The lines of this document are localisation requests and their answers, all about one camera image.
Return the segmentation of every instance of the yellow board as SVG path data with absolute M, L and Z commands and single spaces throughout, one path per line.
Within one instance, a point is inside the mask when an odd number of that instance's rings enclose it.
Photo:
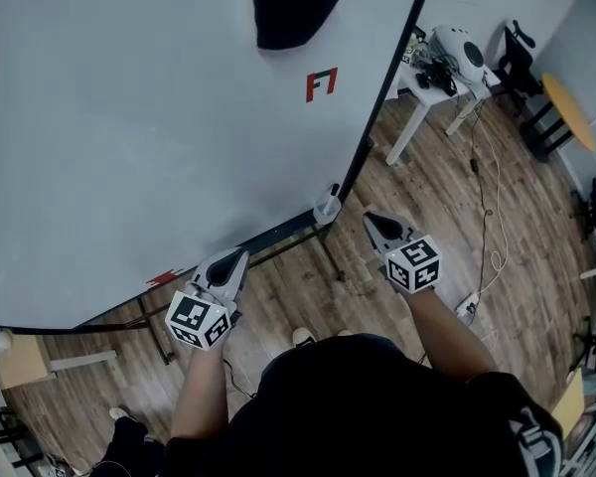
M 578 368 L 562 398 L 552 411 L 552 416 L 563 429 L 563 439 L 574 428 L 585 410 L 585 395 L 583 394 L 583 377 Z
M 47 349 L 39 336 L 12 336 L 12 346 L 0 354 L 0 388 L 11 389 L 46 378 Z
M 556 111 L 558 111 L 565 125 L 567 125 L 569 130 L 572 131 L 572 134 L 585 148 L 595 152 L 596 141 L 594 140 L 594 132 L 589 126 L 587 117 L 578 105 L 578 102 L 576 102 L 574 96 L 553 75 L 546 73 L 543 75 L 542 80 L 545 93 L 551 103 L 554 104 Z

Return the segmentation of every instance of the dark pants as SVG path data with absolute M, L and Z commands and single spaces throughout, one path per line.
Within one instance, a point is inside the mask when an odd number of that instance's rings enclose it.
M 115 433 L 92 477 L 155 477 L 161 469 L 165 447 L 144 441 L 148 429 L 128 417 L 115 421 Z

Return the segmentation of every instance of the round wooden tabletop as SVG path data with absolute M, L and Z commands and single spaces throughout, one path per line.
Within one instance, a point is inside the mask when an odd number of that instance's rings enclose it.
M 553 75 L 545 73 L 543 75 L 543 89 L 554 104 L 554 107 L 565 122 L 565 125 L 572 131 L 572 134 L 580 141 L 585 148 L 596 151 L 596 141 L 594 132 L 589 126 L 587 117 L 576 102 L 574 96 L 567 91 L 567 88 Z

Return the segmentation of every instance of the white appliance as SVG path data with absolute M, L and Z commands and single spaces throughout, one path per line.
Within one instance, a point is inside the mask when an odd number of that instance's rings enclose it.
M 428 41 L 432 58 L 441 60 L 458 80 L 466 84 L 484 79 L 484 56 L 468 31 L 450 25 L 435 27 Z

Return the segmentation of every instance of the black table base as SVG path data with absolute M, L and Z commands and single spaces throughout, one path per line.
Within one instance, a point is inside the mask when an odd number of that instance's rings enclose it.
M 562 118 L 556 120 L 543 132 L 538 132 L 538 130 L 535 128 L 536 123 L 541 120 L 552 108 L 552 103 L 548 102 L 535 116 L 533 116 L 527 122 L 522 123 L 519 127 L 521 137 L 523 138 L 527 149 L 540 163 L 548 163 L 549 155 L 558 147 L 569 141 L 569 139 L 573 136 L 572 131 L 567 130 L 553 142 L 549 144 L 547 143 L 548 138 L 563 125 L 565 125 L 565 122 L 563 122 Z

